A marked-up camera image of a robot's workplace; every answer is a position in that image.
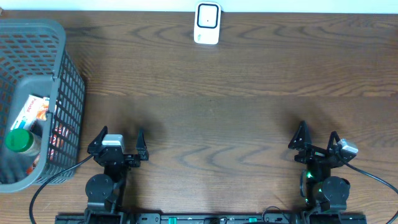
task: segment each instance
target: bottle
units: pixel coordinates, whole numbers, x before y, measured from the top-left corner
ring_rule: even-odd
[[[41,144],[40,137],[23,128],[13,129],[6,136],[6,147],[26,156],[36,156],[40,153]]]

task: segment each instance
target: white wall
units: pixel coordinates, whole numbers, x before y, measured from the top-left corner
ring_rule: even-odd
[[[1,0],[3,9],[182,11],[196,0]],[[398,13],[398,0],[217,0],[224,12]]]

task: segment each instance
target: white rectangular device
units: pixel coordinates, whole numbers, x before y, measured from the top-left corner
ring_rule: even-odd
[[[217,44],[220,24],[221,6],[215,2],[200,2],[195,13],[193,39],[198,44]]]

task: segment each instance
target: wooden table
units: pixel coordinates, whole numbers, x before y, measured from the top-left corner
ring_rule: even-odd
[[[331,131],[360,148],[352,165],[398,186],[398,16],[224,13],[218,45],[193,41],[194,13],[5,11],[49,18],[86,80],[81,153],[104,125],[134,149],[146,131],[150,161],[129,175],[124,204],[165,213],[262,212],[304,206],[303,164],[287,149],[305,119],[314,143]],[[49,186],[38,223],[83,212],[89,161]],[[349,212],[385,223],[398,196],[347,167]],[[38,186],[0,195],[1,223],[28,223]]]

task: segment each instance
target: wood grain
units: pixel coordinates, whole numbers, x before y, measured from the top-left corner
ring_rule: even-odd
[[[80,159],[99,130],[132,151],[144,127],[150,161],[131,171],[124,204],[178,212],[261,212],[303,207],[305,168],[287,149],[299,121],[316,145],[331,131],[354,141],[352,164],[398,185],[398,16],[224,13],[218,45],[193,42],[192,13],[5,11],[64,26],[87,86]],[[53,223],[86,208],[89,161],[46,187],[34,213]],[[398,197],[342,167],[349,212],[385,223]],[[37,190],[0,195],[0,223],[28,223]]]

